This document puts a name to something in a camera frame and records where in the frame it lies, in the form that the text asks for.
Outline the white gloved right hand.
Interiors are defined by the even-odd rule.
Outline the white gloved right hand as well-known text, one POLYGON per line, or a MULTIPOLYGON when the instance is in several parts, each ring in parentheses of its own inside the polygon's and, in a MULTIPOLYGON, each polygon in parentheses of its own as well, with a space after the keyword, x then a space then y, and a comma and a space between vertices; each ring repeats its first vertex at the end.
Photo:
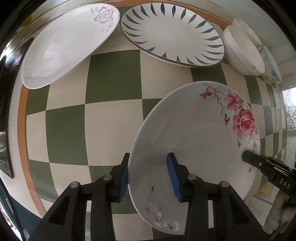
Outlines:
POLYGON ((293 204, 287 205, 289 198, 281 190, 278 191, 264 223, 264 231, 268 235, 276 231, 280 224, 282 224, 280 233, 284 233, 295 216, 295 206, 293 204))

